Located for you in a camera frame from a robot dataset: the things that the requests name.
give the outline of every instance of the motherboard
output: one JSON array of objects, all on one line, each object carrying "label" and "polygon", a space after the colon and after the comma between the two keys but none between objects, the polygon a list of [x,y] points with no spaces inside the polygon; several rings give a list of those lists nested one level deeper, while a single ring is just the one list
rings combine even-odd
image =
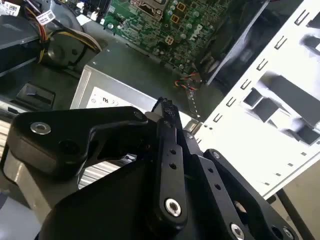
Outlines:
[{"label": "motherboard", "polygon": [[112,0],[104,28],[191,74],[233,0]]}]

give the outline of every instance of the bolt head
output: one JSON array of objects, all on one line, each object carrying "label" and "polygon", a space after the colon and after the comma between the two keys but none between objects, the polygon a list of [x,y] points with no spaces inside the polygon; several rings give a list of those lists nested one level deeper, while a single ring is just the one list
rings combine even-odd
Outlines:
[{"label": "bolt head", "polygon": [[214,156],[215,159],[220,159],[220,155],[216,151],[214,151],[212,155]]},{"label": "bolt head", "polygon": [[189,132],[186,135],[187,135],[188,139],[193,139],[194,138],[194,136],[192,136],[192,134],[190,134]]},{"label": "bolt head", "polygon": [[51,127],[45,122],[37,121],[30,125],[30,129],[33,133],[39,135],[47,135],[51,133]]},{"label": "bolt head", "polygon": [[230,229],[232,234],[236,237],[236,239],[245,240],[245,234],[237,224],[232,223],[230,225]]},{"label": "bolt head", "polygon": [[172,215],[176,218],[181,215],[181,207],[176,200],[174,200],[172,198],[168,198],[167,200],[165,200],[164,206],[165,206],[166,211],[170,215]]},{"label": "bolt head", "polygon": [[289,231],[288,228],[283,227],[283,231],[285,232],[285,234],[286,234],[291,240],[294,240],[294,236],[292,235],[292,233]]}]

